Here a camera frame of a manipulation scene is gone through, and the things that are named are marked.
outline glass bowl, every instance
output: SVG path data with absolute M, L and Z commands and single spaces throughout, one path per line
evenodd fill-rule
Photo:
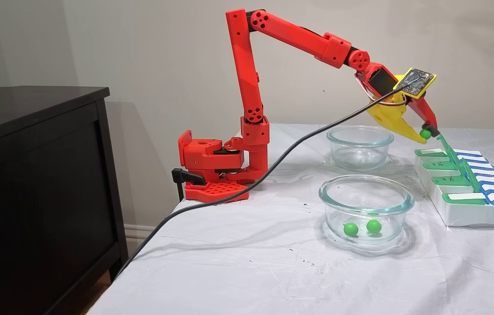
M 370 170 L 383 165 L 393 135 L 378 127 L 347 126 L 327 132 L 333 161 L 349 170 Z
M 319 188 L 327 225 L 342 239 L 376 245 L 395 239 L 414 196 L 402 184 L 373 175 L 345 175 Z

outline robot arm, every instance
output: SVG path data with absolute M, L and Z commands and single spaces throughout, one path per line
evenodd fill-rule
M 411 82 L 411 76 L 424 74 L 409 71 L 406 76 L 396 77 L 380 63 L 371 62 L 369 54 L 359 50 L 350 42 L 325 33 L 317 33 L 291 24 L 265 10 L 245 12 L 244 9 L 226 12 L 230 32 L 233 59 L 237 69 L 239 90 L 243 101 L 244 115 L 241 117 L 241 137 L 233 137 L 223 143 L 217 139 L 193 139 L 191 131 L 179 138 L 179 156 L 181 165 L 189 173 L 199 175 L 203 181 L 191 182 L 187 178 L 174 176 L 174 181 L 181 185 L 187 181 L 185 193 L 187 199 L 203 202 L 220 200 L 241 191 L 245 183 L 252 183 L 268 169 L 267 144 L 269 143 L 269 122 L 264 115 L 263 103 L 259 92 L 259 75 L 255 70 L 253 52 L 251 51 L 251 32 L 267 34 L 304 52 L 312 54 L 335 68 L 349 66 L 356 73 L 358 81 L 368 93 L 369 98 L 379 98 L 393 91 L 399 80 Z M 423 82 L 421 88 L 394 94 L 383 102 L 371 107 L 368 112 L 383 127 L 402 134 L 417 142 L 425 143 L 402 118 L 407 104 L 425 121 L 433 135 L 437 132 L 435 115 L 423 98 L 429 82 Z M 249 166 L 242 168 L 244 152 L 249 152 Z M 248 192 L 235 200 L 248 198 Z
M 252 12 L 245 12 L 243 9 L 232 10 L 226 13 L 226 18 L 245 110 L 244 117 L 249 123 L 262 122 L 264 117 L 258 87 L 259 78 L 253 62 L 249 32 L 257 31 L 267 34 L 312 54 L 317 60 L 335 68 L 343 65 L 353 68 L 364 89 L 371 92 L 375 98 L 392 91 L 399 79 L 402 79 L 402 77 L 394 76 L 382 64 L 371 62 L 366 51 L 355 48 L 349 41 L 330 33 L 321 36 L 307 28 L 282 20 L 265 10 Z M 419 136 L 401 117 L 406 111 L 407 104 L 417 112 L 426 126 L 432 126 L 434 130 L 437 128 L 435 115 L 423 97 L 406 98 L 401 93 L 395 94 L 384 101 L 383 105 L 378 104 L 370 109 L 369 114 L 383 127 L 417 142 L 425 143 L 425 139 Z

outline green lid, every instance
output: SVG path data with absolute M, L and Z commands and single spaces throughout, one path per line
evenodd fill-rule
M 454 200 L 449 198 L 448 193 L 444 193 L 442 195 L 443 200 L 447 203 L 452 203 L 454 205 L 485 205 L 486 200 L 485 199 L 459 199 L 459 200 Z
M 440 186 L 471 186 L 463 176 L 434 176 L 431 181 Z
M 480 192 L 480 183 L 478 182 L 477 177 L 474 175 L 473 170 L 470 169 L 469 163 L 462 159 L 459 165 L 462 167 L 462 169 L 465 170 L 466 176 L 469 178 L 469 182 L 471 186 L 473 186 L 474 192 Z
M 461 176 L 465 176 L 465 173 L 463 173 L 463 170 L 459 167 L 459 158 L 457 157 L 457 154 L 455 154 L 455 151 L 453 151 L 453 148 L 449 146 L 449 143 L 445 141 L 445 138 L 441 134 L 437 137 L 437 140 L 441 141 L 443 149 L 445 149 L 445 153 L 447 154 L 447 157 L 449 157 L 449 161 L 455 165 L 457 170 L 461 171 Z
M 459 170 L 457 165 L 451 163 L 451 161 L 440 161 L 440 162 L 424 162 L 422 163 L 425 169 L 435 169 L 435 170 Z

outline black cable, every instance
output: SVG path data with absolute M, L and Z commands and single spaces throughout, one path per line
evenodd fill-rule
M 216 201 L 211 201 L 211 202 L 205 202 L 205 203 L 199 203 L 197 205 L 193 205 L 193 206 L 188 206 L 188 207 L 185 207 L 181 210 L 177 210 L 175 211 L 174 213 L 171 213 L 170 215 L 168 215 L 167 217 L 165 217 L 165 219 L 163 219 L 163 221 L 161 221 L 157 227 L 152 231 L 152 233 L 150 233 L 148 235 L 148 237 L 146 237 L 146 239 L 141 243 L 141 245 L 138 246 L 138 248 L 132 253 L 132 255 L 130 255 L 129 259 L 127 259 L 127 261 L 125 261 L 125 263 L 123 264 L 123 267 L 121 267 L 121 269 L 119 270 L 119 273 L 117 273 L 117 276 L 115 277 L 115 279 L 117 279 L 119 277 L 119 275 L 121 275 L 121 273 L 123 272 L 123 270 L 125 270 L 125 268 L 129 265 L 129 263 L 131 263 L 131 261 L 133 261 L 136 257 L 136 255 L 138 255 L 138 253 L 144 248 L 144 246 L 153 238 L 154 235 L 156 235 L 156 233 L 171 219 L 173 219 L 174 217 L 176 217 L 177 215 L 180 215 L 182 213 L 185 213 L 187 211 L 190 211 L 190 210 L 194 210 L 194 209 L 199 209 L 199 208 L 203 208 L 203 207 L 208 207 L 208 206 L 215 206 L 215 205 L 219 205 L 220 203 L 224 203 L 224 202 L 227 202 L 227 201 L 230 201 L 234 198 L 237 198 L 241 195 L 243 195 L 244 193 L 246 192 L 249 192 L 251 189 L 257 187 L 259 184 L 261 184 L 265 178 L 267 178 L 267 176 L 270 175 L 270 173 L 275 170 L 275 168 L 285 159 L 285 157 L 293 150 L 295 149 L 295 147 L 299 146 L 299 144 L 301 144 L 301 142 L 323 132 L 323 131 L 326 131 L 328 129 L 331 129 L 333 127 L 336 127 L 338 126 L 339 124 L 347 121 L 347 120 L 350 120 L 352 118 L 354 118 L 355 116 L 365 112 L 366 110 L 368 110 L 369 108 L 373 107 L 374 105 L 376 105 L 378 102 L 381 102 L 383 101 L 384 99 L 388 98 L 389 96 L 393 95 L 393 94 L 396 94 L 398 92 L 400 92 L 401 90 L 403 90 L 403 88 L 406 88 L 407 86 L 415 83 L 417 80 L 421 79 L 423 77 L 418 77 L 416 78 L 415 80 L 412 80 L 411 82 L 409 82 L 408 84 L 405 84 L 403 86 L 399 86 L 398 88 L 395 88 L 395 90 L 381 96 L 380 98 L 378 98 L 377 100 L 369 103 L 368 105 L 364 106 L 363 108 L 355 111 L 354 113 L 352 114 L 349 114 L 348 116 L 342 118 L 341 120 L 338 120 L 332 124 L 329 124 L 323 128 L 319 128 L 317 129 L 316 131 L 313 131 L 309 134 L 306 134 L 305 136 L 301 137 L 299 140 L 297 140 L 293 145 L 291 145 L 279 158 L 278 160 L 276 160 L 276 162 L 274 164 L 272 164 L 271 167 L 268 168 L 268 170 L 261 176 L 261 178 L 257 179 L 251 186 L 243 189 L 242 191 L 236 193 L 235 195 L 231 195 L 229 197 L 226 197 L 224 199 L 220 199 L 220 200 L 216 200 Z

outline green ball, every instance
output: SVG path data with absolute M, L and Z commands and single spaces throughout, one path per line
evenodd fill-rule
M 367 231 L 371 234 L 377 234 L 381 231 L 381 223 L 377 220 L 369 220 L 369 222 L 365 225 Z
M 344 225 L 344 233 L 348 236 L 356 236 L 358 233 L 358 226 L 353 223 L 347 223 Z
M 426 130 L 426 129 L 422 129 L 422 130 L 420 130 L 420 136 L 427 140 L 427 139 L 431 138 L 431 131 Z

